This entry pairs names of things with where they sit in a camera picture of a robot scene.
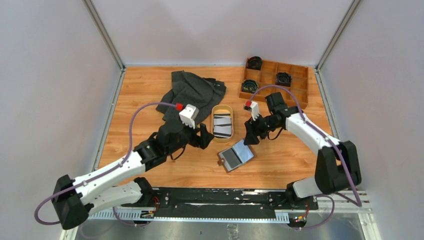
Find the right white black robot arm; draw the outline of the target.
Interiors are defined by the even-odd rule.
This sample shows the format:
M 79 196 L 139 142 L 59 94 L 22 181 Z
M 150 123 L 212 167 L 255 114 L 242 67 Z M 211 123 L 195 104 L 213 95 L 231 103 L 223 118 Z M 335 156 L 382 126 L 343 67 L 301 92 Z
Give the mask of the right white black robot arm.
M 329 195 L 346 188 L 354 188 L 362 182 L 356 145 L 341 141 L 320 129 L 299 106 L 288 106 L 280 92 L 266 96 L 270 114 L 262 116 L 257 102 L 248 100 L 244 109 L 251 117 L 244 123 L 245 145 L 257 145 L 277 129 L 298 137 L 316 155 L 314 175 L 287 185 L 286 204 L 298 209 L 307 198 Z

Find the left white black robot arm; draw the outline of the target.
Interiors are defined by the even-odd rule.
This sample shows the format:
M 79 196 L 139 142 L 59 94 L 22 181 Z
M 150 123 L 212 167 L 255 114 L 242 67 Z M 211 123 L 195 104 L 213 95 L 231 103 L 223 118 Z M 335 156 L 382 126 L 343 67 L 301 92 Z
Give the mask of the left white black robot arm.
M 191 128 L 178 120 L 170 120 L 113 163 L 79 177 L 61 176 L 51 200 L 59 224 L 64 230 L 70 230 L 104 209 L 135 203 L 149 206 L 153 193 L 145 179 L 137 177 L 122 187 L 116 185 L 165 163 L 167 157 L 179 149 L 185 150 L 187 145 L 204 150 L 213 138 L 203 123 Z

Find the brown leather card holder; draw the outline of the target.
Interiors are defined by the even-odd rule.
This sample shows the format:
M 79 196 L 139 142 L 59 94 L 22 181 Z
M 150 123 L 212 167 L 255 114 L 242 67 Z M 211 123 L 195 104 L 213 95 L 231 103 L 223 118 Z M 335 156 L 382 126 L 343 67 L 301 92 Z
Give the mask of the brown leather card holder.
M 217 165 L 224 168 L 229 173 L 255 158 L 255 153 L 249 145 L 245 145 L 242 138 L 233 146 L 217 153 Z

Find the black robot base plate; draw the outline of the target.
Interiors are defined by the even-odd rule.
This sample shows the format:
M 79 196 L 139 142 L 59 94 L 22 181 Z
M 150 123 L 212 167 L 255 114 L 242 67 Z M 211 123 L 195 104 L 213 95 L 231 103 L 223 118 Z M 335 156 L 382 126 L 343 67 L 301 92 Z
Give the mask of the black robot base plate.
M 155 218 L 195 220 L 270 220 L 277 212 L 306 213 L 317 210 L 318 203 L 308 197 L 290 204 L 283 189 L 235 188 L 155 188 L 150 200 L 126 203 L 139 210 L 155 209 Z

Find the black credit card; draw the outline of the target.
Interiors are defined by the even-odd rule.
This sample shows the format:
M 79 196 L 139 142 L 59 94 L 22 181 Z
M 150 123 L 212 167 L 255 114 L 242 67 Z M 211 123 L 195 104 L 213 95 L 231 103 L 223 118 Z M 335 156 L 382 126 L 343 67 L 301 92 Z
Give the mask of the black credit card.
M 221 152 L 221 156 L 224 159 L 224 164 L 228 171 L 235 169 L 242 164 L 241 160 L 238 158 L 237 154 L 232 148 Z

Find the oval wooden card tray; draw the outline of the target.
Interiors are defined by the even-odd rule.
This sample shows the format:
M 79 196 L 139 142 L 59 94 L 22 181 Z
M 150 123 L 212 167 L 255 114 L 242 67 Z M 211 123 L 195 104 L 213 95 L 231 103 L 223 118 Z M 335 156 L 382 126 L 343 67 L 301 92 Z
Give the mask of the oval wooden card tray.
M 217 137 L 214 136 L 213 140 L 215 142 L 218 142 L 218 143 L 229 142 L 233 138 L 233 135 L 234 135 L 234 113 L 233 113 L 233 109 L 229 105 L 224 105 L 224 104 L 216 105 L 212 108 L 211 120 L 210 120 L 210 128 L 211 128 L 212 134 L 213 134 L 213 116 L 214 116 L 214 114 L 224 114 L 224 113 L 230 113 L 230 115 L 231 115 L 233 133 L 232 133 L 232 136 L 230 138 L 217 138 Z

